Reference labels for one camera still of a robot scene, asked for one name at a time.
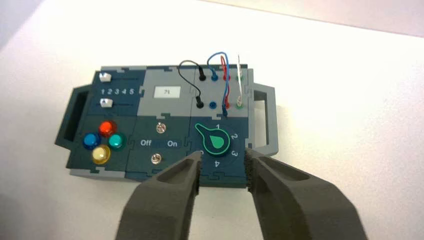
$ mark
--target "handle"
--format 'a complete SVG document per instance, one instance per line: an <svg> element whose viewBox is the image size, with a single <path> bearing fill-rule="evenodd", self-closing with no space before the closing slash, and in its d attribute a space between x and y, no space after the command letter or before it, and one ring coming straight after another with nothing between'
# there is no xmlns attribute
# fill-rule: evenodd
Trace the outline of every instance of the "handle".
<svg viewBox="0 0 424 240"><path fill-rule="evenodd" d="M266 156L275 155L278 153L276 91L273 87L254 83L253 84L253 100L265 101L265 130L266 130L266 145L255 147L253 150Z"/></svg>
<svg viewBox="0 0 424 240"><path fill-rule="evenodd" d="M56 145L71 150L90 88L91 85L85 85L72 90L59 132L57 133Z"/></svg>

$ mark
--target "electronic puzzle module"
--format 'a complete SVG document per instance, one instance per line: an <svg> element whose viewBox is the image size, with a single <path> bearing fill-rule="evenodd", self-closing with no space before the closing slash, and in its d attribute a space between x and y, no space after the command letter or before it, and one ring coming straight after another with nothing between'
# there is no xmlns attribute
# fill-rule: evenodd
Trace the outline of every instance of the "electronic puzzle module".
<svg viewBox="0 0 424 240"><path fill-rule="evenodd" d="M255 146L254 101L265 102L265 146ZM142 182L201 151L201 186L244 188L245 148L278 151L275 92L223 52L207 65L104 66L72 91L55 144L75 176Z"/></svg>

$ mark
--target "yellow button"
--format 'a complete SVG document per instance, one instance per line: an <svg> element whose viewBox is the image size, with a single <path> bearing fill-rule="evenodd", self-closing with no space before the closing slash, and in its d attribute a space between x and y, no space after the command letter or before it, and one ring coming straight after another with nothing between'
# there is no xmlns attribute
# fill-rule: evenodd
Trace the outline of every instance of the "yellow button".
<svg viewBox="0 0 424 240"><path fill-rule="evenodd" d="M95 164L105 164L111 158L111 149L104 144L99 145L93 149L91 156Z"/></svg>

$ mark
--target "green dial pointer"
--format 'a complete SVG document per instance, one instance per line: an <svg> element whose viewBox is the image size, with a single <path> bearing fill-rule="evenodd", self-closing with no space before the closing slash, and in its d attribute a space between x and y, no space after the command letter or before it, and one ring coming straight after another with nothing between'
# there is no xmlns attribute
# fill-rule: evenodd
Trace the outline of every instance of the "green dial pointer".
<svg viewBox="0 0 424 240"><path fill-rule="evenodd" d="M203 147L206 152L219 156L226 153L230 148L230 136L225 130L220 128L209 129L200 123L196 123L194 127L203 138Z"/></svg>

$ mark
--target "green button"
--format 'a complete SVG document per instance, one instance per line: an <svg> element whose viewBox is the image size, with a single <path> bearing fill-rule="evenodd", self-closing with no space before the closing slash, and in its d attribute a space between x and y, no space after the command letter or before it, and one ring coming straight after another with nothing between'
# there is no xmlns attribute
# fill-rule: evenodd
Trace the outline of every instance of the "green button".
<svg viewBox="0 0 424 240"><path fill-rule="evenodd" d="M230 135L221 128L207 128L201 123L194 125L202 137L203 147L209 154L218 157L230 148Z"/></svg>
<svg viewBox="0 0 424 240"><path fill-rule="evenodd" d="M112 149L120 149L124 145L124 136L121 134L113 134L109 137L109 146Z"/></svg>

